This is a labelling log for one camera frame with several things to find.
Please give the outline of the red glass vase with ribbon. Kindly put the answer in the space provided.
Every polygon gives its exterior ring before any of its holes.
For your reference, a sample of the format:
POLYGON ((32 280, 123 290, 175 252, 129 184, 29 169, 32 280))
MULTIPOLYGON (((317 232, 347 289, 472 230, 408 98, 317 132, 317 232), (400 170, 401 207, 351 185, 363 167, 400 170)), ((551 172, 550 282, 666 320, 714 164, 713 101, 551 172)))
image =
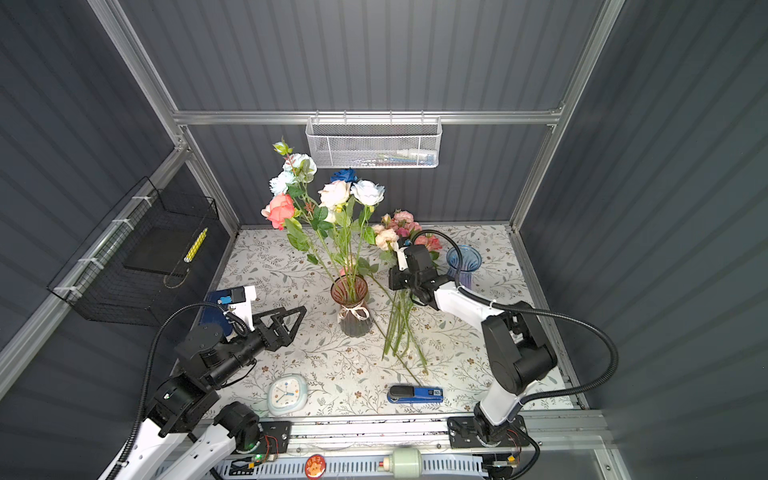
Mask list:
POLYGON ((341 276, 334 280, 331 298, 339 306, 337 319, 342 332, 352 338, 366 335, 373 326, 373 316, 367 305, 368 284, 357 275, 341 276))

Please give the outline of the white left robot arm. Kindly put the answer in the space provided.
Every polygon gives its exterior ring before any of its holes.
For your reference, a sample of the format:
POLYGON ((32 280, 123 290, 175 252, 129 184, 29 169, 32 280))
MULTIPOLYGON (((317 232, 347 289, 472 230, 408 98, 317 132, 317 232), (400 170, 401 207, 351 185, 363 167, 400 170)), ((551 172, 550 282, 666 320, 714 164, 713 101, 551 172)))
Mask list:
POLYGON ((238 371, 255 366, 261 352, 293 343, 307 310, 279 307, 253 315, 250 323, 224 307, 217 310, 233 325, 234 337, 216 324, 189 332, 176 348, 179 372, 156 390, 142 385, 129 437, 102 478, 200 479, 234 454, 260 464, 287 452, 290 422, 262 422, 239 401, 223 406, 199 436, 193 432, 238 371))

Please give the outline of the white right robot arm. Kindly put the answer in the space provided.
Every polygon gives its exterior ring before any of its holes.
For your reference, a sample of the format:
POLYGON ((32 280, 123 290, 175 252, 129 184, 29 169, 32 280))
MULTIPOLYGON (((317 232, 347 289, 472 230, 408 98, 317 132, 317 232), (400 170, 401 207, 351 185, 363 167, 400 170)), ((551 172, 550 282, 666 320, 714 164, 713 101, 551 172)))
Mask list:
POLYGON ((420 303, 454 315, 482 334, 493 382, 474 409, 474 428, 480 442, 498 444, 522 408, 528 387, 557 366, 557 355, 538 316, 526 302, 504 309, 439 274, 424 245, 400 247, 395 257, 389 271, 390 289, 406 289, 420 303))

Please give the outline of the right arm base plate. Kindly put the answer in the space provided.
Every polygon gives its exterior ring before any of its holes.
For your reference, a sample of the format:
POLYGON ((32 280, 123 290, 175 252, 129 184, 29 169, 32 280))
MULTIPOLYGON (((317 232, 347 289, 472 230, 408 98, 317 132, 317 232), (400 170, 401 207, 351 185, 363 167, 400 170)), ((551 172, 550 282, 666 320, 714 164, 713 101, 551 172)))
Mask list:
POLYGON ((446 425, 453 449, 519 449, 531 444, 524 436, 525 423, 521 417, 493 426, 473 416, 452 416, 446 425))

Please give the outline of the white blue flower spray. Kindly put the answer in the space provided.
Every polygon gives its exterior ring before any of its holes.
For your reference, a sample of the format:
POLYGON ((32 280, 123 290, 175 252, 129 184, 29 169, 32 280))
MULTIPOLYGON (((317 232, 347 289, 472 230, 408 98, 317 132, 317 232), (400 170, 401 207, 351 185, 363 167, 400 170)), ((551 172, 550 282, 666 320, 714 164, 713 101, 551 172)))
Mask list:
POLYGON ((295 152, 283 140, 274 143, 273 149, 280 155, 282 167, 280 173, 269 180, 269 191, 272 194, 272 199, 278 194, 287 193, 308 214, 308 220, 312 227, 318 230, 317 211, 319 210, 320 199, 314 198, 310 193, 310 184, 317 173, 316 163, 309 155, 295 152))

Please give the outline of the coral pink rose stem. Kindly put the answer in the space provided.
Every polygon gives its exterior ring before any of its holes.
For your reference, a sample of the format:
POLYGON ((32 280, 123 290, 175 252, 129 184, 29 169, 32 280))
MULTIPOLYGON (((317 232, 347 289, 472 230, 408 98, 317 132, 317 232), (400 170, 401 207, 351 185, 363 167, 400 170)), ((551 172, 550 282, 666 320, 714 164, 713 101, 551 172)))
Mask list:
POLYGON ((262 210, 262 215, 274 229, 284 231, 290 245, 319 266, 331 281, 343 274, 344 266, 337 262, 319 230, 312 227, 308 214, 287 193, 276 195, 262 210))

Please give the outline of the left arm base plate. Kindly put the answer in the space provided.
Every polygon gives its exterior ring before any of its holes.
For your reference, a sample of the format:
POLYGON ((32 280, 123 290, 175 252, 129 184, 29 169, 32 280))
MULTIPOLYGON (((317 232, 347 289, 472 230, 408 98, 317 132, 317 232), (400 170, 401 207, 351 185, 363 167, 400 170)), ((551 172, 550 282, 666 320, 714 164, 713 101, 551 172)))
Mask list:
POLYGON ((252 424, 236 437, 239 454, 280 455, 287 452, 293 424, 289 421, 267 421, 252 424))

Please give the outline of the blue rose stem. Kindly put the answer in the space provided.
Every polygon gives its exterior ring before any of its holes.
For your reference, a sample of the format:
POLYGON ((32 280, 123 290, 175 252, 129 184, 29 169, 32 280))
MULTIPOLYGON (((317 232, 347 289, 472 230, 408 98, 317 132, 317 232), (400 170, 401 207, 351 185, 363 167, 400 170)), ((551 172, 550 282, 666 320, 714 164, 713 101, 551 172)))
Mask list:
POLYGON ((354 169, 346 168, 346 169, 342 169, 334 172, 330 177, 330 181, 331 182, 343 181, 345 183, 354 184, 355 182, 358 181, 358 176, 354 169))

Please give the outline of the artificial flower bunch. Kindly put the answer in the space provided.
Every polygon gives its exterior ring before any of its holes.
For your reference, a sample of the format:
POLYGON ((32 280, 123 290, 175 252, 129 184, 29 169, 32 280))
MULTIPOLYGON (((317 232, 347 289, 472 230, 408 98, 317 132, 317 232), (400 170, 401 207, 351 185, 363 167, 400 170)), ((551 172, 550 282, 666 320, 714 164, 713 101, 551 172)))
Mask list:
POLYGON ((435 263, 443 247, 435 234, 421 235, 422 230, 414 215, 406 210, 385 214, 373 226, 375 244, 382 250, 381 260, 388 274, 388 286, 382 287, 389 295, 390 303, 383 356, 394 356, 406 369, 406 359, 417 358, 422 372, 427 373, 427 357, 411 325, 416 302, 407 286, 405 248, 413 244, 424 246, 435 263))

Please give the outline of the peach rose stem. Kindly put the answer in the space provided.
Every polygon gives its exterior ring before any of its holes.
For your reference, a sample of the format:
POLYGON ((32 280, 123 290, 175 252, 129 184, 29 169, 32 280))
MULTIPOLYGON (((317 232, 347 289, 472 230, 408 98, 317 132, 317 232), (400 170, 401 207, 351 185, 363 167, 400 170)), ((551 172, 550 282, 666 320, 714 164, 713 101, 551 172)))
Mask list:
POLYGON ((348 212, 350 187, 350 183, 342 180, 326 184, 319 191, 317 211, 318 232, 338 277, 332 287, 332 296, 340 304, 347 304, 355 298, 351 214, 348 212))

